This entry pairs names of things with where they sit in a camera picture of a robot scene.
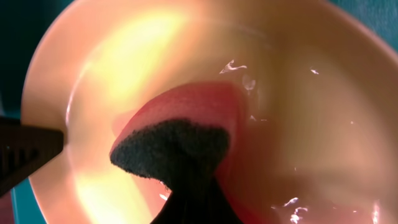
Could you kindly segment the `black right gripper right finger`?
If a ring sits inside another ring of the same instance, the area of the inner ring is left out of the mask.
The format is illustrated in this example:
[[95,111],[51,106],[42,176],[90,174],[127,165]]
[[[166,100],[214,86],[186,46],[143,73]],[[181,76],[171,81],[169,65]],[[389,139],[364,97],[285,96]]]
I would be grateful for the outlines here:
[[129,133],[112,149],[110,161],[170,189],[153,223],[240,223],[215,179],[229,147],[224,128],[170,119]]

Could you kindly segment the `yellow plate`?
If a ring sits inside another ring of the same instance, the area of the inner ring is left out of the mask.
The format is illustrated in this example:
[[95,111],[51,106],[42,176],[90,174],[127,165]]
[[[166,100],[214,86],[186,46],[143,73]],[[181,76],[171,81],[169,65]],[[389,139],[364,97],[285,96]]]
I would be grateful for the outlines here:
[[246,130],[218,180],[244,223],[397,222],[397,54],[326,1],[75,1],[31,60],[24,124],[61,129],[29,178],[47,223],[149,223],[163,183],[109,161],[149,100],[224,81]]

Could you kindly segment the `red sponge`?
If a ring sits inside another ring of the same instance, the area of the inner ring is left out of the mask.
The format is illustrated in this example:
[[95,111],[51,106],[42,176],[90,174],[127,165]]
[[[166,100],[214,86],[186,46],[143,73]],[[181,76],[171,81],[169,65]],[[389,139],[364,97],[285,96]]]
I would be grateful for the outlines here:
[[258,223],[259,219],[229,193],[224,192],[225,177],[239,147],[246,120],[246,98],[240,89],[224,82],[198,82],[181,85],[148,101],[128,121],[112,149],[129,133],[170,119],[187,119],[198,124],[219,126],[230,135],[230,147],[215,170],[215,179],[240,223]]

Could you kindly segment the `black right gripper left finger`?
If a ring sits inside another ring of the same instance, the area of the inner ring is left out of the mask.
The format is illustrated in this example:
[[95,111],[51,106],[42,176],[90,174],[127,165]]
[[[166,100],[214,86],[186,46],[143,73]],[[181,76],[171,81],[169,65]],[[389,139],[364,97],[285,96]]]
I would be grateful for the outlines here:
[[28,178],[63,150],[60,130],[22,125],[1,118],[1,195]]

